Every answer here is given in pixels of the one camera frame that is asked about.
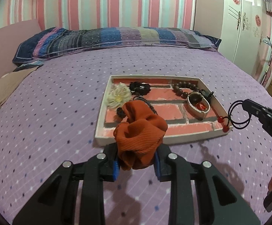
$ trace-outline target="pillow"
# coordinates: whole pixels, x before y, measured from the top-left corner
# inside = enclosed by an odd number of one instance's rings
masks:
[[[41,32],[36,19],[22,21],[0,29],[0,78],[17,66],[12,59],[20,43]]]
[[[184,46],[216,51],[220,42],[221,39],[178,28],[112,27],[71,31],[53,27],[21,43],[13,62],[27,64],[73,52],[122,46]]]

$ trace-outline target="black flower hair clip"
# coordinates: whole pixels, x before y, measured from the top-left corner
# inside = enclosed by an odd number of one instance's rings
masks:
[[[145,96],[151,91],[151,88],[147,83],[140,83],[135,81],[130,83],[130,91],[132,95]]]

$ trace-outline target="screw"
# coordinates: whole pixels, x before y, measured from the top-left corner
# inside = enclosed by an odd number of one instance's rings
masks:
[[[103,159],[106,158],[106,154],[105,153],[99,153],[99,154],[96,155],[96,158],[100,159],[100,160],[103,160]]]
[[[170,153],[170,154],[168,155],[168,157],[169,157],[170,159],[172,159],[172,160],[175,160],[175,159],[178,158],[177,154],[175,154],[175,153]]]
[[[63,162],[62,166],[66,167],[66,168],[70,167],[71,166],[71,162],[70,161],[65,161],[65,162]]]
[[[209,161],[204,161],[203,166],[206,167],[206,168],[210,168],[212,166],[212,164]]]

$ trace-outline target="beige cushion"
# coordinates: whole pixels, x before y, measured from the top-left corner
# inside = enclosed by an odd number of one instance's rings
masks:
[[[17,66],[12,63],[21,42],[41,32],[36,19],[15,23],[0,29],[0,78]]]

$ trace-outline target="red bead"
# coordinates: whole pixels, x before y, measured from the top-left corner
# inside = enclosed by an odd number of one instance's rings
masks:
[[[223,132],[227,133],[229,131],[230,127],[229,126],[224,126],[223,127]]]
[[[218,122],[219,122],[220,124],[224,122],[223,116],[219,116],[219,117],[218,117]]]

